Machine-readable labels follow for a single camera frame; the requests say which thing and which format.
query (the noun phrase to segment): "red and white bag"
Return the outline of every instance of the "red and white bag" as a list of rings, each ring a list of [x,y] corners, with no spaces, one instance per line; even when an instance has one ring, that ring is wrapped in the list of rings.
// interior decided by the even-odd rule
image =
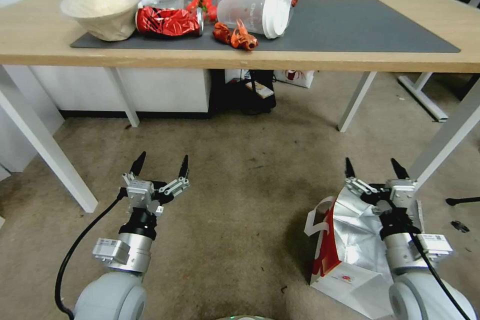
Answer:
[[[274,70],[273,75],[275,79],[283,83],[289,83],[302,88],[310,89],[312,80],[314,79],[314,70],[300,71],[300,70]]]
[[[323,222],[314,224],[321,204],[329,208]],[[382,224],[372,208],[344,187],[308,213],[305,234],[319,232],[310,286],[370,319],[391,319],[393,281],[379,235]]]

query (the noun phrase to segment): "table top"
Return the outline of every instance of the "table top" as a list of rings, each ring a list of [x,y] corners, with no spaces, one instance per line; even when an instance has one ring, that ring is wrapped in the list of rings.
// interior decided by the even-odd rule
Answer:
[[[455,0],[380,0],[461,49],[458,53],[87,49],[61,0],[0,8],[0,64],[87,67],[480,72],[480,11]]]

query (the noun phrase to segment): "wooden table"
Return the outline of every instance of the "wooden table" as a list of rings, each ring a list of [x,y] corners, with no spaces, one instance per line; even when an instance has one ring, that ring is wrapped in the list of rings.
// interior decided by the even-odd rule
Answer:
[[[458,53],[198,51],[83,49],[69,45],[84,33],[60,13],[61,0],[24,0],[0,9],[0,64],[105,67],[133,126],[139,120],[116,68],[297,69],[363,71],[338,125],[347,129],[377,71],[480,72],[480,13],[454,0],[380,0],[452,43]],[[0,106],[87,212],[97,201],[41,120],[0,68]],[[409,169],[419,186],[480,119],[480,84],[442,126]]]

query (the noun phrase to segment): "gray desk mat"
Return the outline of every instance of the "gray desk mat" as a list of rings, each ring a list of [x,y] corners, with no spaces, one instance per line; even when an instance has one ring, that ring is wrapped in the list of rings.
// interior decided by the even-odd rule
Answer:
[[[285,34],[276,39],[258,35],[254,51],[458,53],[459,48],[438,37],[379,0],[298,0]],[[124,41],[108,42],[89,33],[72,48],[224,50],[205,25],[203,36],[145,37],[135,32]]]

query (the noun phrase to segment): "red crayfish toy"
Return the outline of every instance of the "red crayfish toy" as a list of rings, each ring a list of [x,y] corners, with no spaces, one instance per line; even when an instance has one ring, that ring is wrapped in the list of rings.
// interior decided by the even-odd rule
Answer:
[[[231,32],[227,25],[222,22],[215,24],[213,36],[218,41],[231,45],[235,49],[242,48],[248,51],[255,49],[259,45],[257,38],[247,31],[242,20],[236,21],[237,28]]]

